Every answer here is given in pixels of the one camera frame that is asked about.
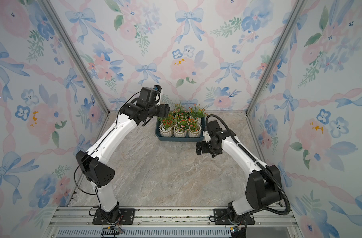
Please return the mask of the potted plant orange flowers front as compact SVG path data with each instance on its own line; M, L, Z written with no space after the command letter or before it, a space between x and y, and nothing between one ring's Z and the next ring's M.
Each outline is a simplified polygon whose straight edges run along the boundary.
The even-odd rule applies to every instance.
M201 134L201 126L200 124L193 118L188 119L188 136L191 138L200 137Z

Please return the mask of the potted plant orange flowers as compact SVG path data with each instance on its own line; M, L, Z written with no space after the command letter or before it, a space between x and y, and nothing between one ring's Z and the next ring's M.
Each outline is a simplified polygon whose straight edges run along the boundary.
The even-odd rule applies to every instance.
M201 126L200 124L193 118L188 119L188 136L191 138L200 137L201 134Z
M202 124L202 119L207 116L206 109L200 105L194 104L190 107L190 117L193 118L199 125Z

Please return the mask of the potted plant red flowers back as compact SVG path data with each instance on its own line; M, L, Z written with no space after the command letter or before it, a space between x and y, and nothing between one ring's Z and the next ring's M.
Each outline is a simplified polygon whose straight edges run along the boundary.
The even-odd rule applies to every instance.
M160 135L162 137L172 137L175 118L172 115L168 115L166 118L159 118L158 122Z

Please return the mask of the potted plant red flowers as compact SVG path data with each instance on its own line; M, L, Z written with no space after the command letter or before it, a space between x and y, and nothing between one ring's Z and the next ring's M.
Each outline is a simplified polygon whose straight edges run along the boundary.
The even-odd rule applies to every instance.
M175 118L172 115L168 115L166 118L159 118L158 122L160 135L162 137L172 137Z
M173 121L174 120L174 112L169 112L168 116L165 118L166 121Z

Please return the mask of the potted plant pink flowers front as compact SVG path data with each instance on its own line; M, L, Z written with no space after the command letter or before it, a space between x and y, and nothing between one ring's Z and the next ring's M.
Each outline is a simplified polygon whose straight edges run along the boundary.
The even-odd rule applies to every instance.
M176 115L174 118L174 122L174 137L186 137L190 126L189 119L184 115Z

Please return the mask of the potted plant pink flowers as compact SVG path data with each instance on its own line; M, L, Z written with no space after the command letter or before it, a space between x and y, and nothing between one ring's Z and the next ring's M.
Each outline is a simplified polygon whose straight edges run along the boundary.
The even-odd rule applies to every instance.
M190 117L190 112L182 104L175 104L172 116L186 120Z
M184 115L176 115L174 118L174 122L174 137L186 137L190 126L189 119Z

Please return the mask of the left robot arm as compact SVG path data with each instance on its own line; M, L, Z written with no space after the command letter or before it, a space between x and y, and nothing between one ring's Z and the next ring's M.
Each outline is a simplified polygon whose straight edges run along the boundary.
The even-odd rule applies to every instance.
M166 118L168 104L132 103L124 105L114 124L87 151L78 151L79 168L91 183L98 198L97 217L116 224L121 218L119 203L114 195L112 180L115 171L107 164L123 139L141 122L146 125L153 117Z

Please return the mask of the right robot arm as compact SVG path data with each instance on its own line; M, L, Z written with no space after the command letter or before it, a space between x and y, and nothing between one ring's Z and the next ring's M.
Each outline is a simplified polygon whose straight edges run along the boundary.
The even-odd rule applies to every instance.
M269 210L269 205L286 198L279 169L257 159L236 136L230 137L227 131L215 135L205 131L203 136L204 140L196 144L198 155L211 154L214 158L226 152L245 174L244 195L228 203L227 213L231 222L238 223L246 215Z

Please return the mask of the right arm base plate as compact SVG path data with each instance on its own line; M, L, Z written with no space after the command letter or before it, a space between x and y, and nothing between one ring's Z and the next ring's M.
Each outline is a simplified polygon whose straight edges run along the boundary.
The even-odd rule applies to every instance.
M215 225L254 225L255 221L251 214L246 213L237 215L229 208L216 208L213 209L213 215L209 216L209 221Z

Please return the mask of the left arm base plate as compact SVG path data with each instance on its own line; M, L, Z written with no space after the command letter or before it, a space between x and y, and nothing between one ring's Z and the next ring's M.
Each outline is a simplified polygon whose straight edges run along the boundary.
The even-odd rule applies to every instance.
M135 209L120 208L111 212L106 212L101 208L97 208L93 217L93 225L132 225L135 217Z

